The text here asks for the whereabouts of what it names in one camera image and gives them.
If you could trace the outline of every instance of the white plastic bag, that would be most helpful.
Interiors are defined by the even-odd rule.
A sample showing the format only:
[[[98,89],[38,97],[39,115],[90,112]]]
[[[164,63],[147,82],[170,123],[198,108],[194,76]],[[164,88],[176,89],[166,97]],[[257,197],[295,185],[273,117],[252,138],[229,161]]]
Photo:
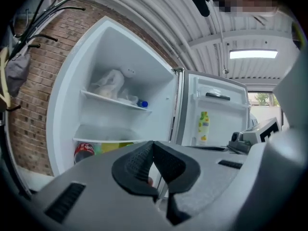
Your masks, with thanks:
[[[123,103],[128,103],[128,104],[132,104],[132,105],[137,105],[138,102],[138,97],[130,95],[128,93],[128,89],[124,89],[121,94],[119,95],[118,98],[119,101],[123,102]]]
[[[124,76],[118,70],[111,70],[93,85],[95,94],[106,98],[117,99],[118,93],[124,84]]]

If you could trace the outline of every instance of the door shelf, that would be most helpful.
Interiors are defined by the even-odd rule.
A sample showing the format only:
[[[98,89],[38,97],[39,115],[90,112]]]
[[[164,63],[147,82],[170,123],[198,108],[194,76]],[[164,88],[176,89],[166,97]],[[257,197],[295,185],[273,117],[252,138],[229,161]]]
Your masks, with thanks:
[[[143,142],[138,134],[126,128],[107,128],[80,125],[73,137],[74,141],[93,143]]]
[[[128,103],[123,103],[123,102],[120,102],[118,100],[114,100],[114,99],[111,99],[111,98],[106,98],[106,97],[97,95],[95,93],[88,92],[86,90],[81,90],[80,92],[83,93],[84,95],[86,95],[87,98],[97,99],[97,100],[100,100],[100,101],[103,101],[103,102],[113,103],[115,105],[120,105],[120,106],[123,106],[123,107],[128,108],[128,109],[143,110],[143,111],[151,112],[148,109],[141,108],[141,107],[138,107],[138,106],[135,106],[135,105],[132,105],[132,104],[128,104]]]
[[[207,96],[197,97],[196,94],[192,94],[192,98],[196,101],[205,101],[205,102],[210,102],[210,103],[223,104],[233,109],[248,109],[250,107],[249,105],[246,105],[246,104],[236,103],[236,102],[227,101],[227,100],[215,99],[215,98],[207,97]]]

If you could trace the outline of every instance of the refrigerator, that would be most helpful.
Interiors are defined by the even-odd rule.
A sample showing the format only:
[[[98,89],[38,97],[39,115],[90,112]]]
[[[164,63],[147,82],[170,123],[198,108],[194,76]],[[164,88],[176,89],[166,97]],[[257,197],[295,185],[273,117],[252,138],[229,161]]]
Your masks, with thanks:
[[[147,108],[93,93],[93,83],[113,69],[131,72],[121,90],[147,101]],[[226,146],[233,132],[247,129],[246,86],[172,68],[143,39],[104,17],[72,49],[52,89],[47,114],[51,167],[55,176],[71,168],[80,142],[153,140],[198,145],[202,111],[210,119],[206,144]],[[161,177],[155,165],[150,177],[158,187]]]

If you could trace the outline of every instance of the corrugated metal ceiling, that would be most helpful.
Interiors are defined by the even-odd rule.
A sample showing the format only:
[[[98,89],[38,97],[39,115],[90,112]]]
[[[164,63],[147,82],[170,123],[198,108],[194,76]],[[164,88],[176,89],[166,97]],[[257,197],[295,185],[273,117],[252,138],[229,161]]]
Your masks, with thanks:
[[[188,69],[241,79],[244,83],[250,79],[280,79],[299,53],[292,42],[292,19],[281,13],[267,17],[262,25],[253,17],[235,17],[210,5],[211,14],[204,18],[192,0],[121,1],[134,4],[139,15],[167,35],[166,40]],[[278,55],[276,59],[229,59],[229,51],[236,49],[275,49]],[[229,70],[227,75],[222,72],[224,67]]]

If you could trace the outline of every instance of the light fixture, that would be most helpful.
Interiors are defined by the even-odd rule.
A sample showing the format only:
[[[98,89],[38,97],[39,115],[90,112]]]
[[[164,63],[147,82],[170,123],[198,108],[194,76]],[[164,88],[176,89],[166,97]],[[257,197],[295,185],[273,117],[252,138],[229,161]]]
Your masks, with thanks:
[[[230,51],[230,59],[236,58],[276,58],[276,50],[235,50]]]

